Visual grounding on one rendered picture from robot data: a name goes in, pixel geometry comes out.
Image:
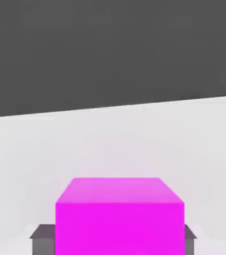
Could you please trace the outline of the small magenta cube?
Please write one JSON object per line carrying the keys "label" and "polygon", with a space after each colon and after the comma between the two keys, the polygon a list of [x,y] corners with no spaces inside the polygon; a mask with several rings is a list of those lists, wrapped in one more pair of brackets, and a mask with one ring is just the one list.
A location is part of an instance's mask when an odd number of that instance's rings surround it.
{"label": "small magenta cube", "polygon": [[55,255],[185,255],[185,205],[160,178],[74,178],[55,204]]}

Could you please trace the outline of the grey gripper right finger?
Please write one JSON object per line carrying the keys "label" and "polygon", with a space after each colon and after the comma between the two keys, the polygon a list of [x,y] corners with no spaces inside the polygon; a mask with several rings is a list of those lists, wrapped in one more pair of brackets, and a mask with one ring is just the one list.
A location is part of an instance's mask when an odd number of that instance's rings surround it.
{"label": "grey gripper right finger", "polygon": [[198,226],[185,224],[185,255],[208,255],[209,238]]}

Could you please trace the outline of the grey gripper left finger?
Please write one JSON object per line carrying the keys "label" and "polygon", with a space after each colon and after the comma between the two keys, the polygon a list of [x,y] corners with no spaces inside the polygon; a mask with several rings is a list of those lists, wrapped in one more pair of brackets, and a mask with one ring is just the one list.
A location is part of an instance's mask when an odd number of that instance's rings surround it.
{"label": "grey gripper left finger", "polygon": [[55,224],[28,226],[18,244],[17,255],[55,255]]}

